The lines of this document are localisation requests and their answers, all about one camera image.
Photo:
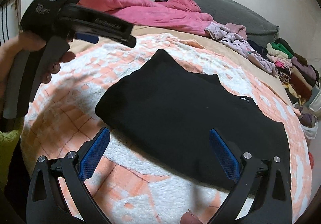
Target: lavender garment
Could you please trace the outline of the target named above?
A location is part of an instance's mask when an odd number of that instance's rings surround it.
[[[212,22],[205,28],[205,32],[214,40],[231,48],[268,74],[272,74],[273,76],[277,75],[274,63],[262,58],[262,56],[258,54],[243,37],[236,33],[232,33],[232,31],[224,25]]]
[[[311,79],[313,80],[317,79],[316,72],[313,70],[311,65],[308,64],[308,66],[304,66],[300,64],[295,56],[291,58],[291,61],[294,66],[296,66],[300,71],[308,75]]]

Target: beige bed sheet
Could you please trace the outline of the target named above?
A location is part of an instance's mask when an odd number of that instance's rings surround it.
[[[207,50],[226,56],[227,58],[235,62],[237,65],[241,66],[242,68],[244,68],[245,70],[253,74],[259,81],[261,81],[268,88],[270,88],[283,102],[285,102],[290,106],[292,105],[279,78],[273,77],[267,74],[266,72],[262,71],[260,68],[252,64],[248,59],[242,57],[241,55],[234,52],[232,49],[226,47],[225,45],[222,45],[221,43],[215,42],[210,38],[178,32],[178,31],[165,29],[165,28],[134,26],[134,29],[132,31],[133,36],[141,36],[141,35],[147,35],[147,34],[162,34],[162,33],[170,33],[182,40],[194,39]],[[109,41],[110,39],[100,37],[98,43],[109,42]],[[70,43],[70,45],[71,45],[71,51],[74,53],[80,53],[93,46],[92,43],[84,42],[81,40],[74,40],[73,42]]]

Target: hand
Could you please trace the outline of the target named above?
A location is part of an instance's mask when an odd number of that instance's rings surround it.
[[[38,51],[45,45],[46,42],[41,37],[27,31],[20,33],[18,36],[10,39],[0,47],[0,98],[4,97],[6,78],[16,54],[21,50],[27,50],[30,52]],[[69,62],[74,58],[74,53],[67,52],[62,56],[59,62]],[[48,72],[46,72],[42,77],[43,83],[49,83],[51,80],[51,74],[56,74],[60,71],[59,62],[53,63],[48,67]]]
[[[192,213],[190,210],[186,213],[181,218],[180,224],[203,224],[198,217]]]

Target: blue textured pad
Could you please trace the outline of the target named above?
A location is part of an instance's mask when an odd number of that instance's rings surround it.
[[[226,176],[237,183],[240,179],[239,162],[214,129],[210,131],[210,144]]]
[[[94,174],[110,141],[108,129],[104,129],[80,162],[79,178],[84,182]]]

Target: silver bolt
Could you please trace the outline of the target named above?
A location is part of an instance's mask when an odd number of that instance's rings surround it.
[[[246,158],[246,159],[252,158],[252,154],[249,153],[249,152],[245,152],[245,153],[243,154],[243,156],[244,156],[244,158]]]
[[[76,153],[74,151],[71,151],[70,153],[68,153],[67,156],[68,156],[69,159],[72,159],[72,158],[75,158]]]
[[[40,156],[40,157],[38,158],[38,161],[39,161],[39,162],[43,162],[45,159],[46,159],[45,156]]]
[[[274,159],[275,162],[280,162],[281,161],[281,159],[278,156],[275,156],[273,159]]]

